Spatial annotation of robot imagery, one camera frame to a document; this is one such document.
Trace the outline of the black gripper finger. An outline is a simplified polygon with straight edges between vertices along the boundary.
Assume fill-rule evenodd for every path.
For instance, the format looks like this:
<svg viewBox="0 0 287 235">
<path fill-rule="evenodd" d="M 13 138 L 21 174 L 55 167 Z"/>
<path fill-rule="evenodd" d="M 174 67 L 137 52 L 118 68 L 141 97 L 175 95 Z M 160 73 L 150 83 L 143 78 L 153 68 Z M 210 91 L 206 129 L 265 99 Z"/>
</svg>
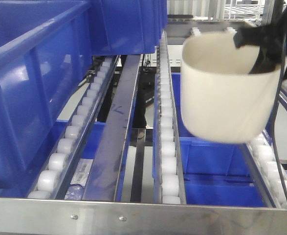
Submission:
<svg viewBox="0 0 287 235">
<path fill-rule="evenodd" d="M 258 57 L 249 74 L 269 73 L 282 63 L 282 46 L 260 46 Z"/>
<path fill-rule="evenodd" d="M 285 24 L 271 23 L 258 27 L 241 27 L 233 37 L 236 48 L 243 46 L 259 46 L 266 49 L 282 47 L 286 33 Z"/>
</svg>

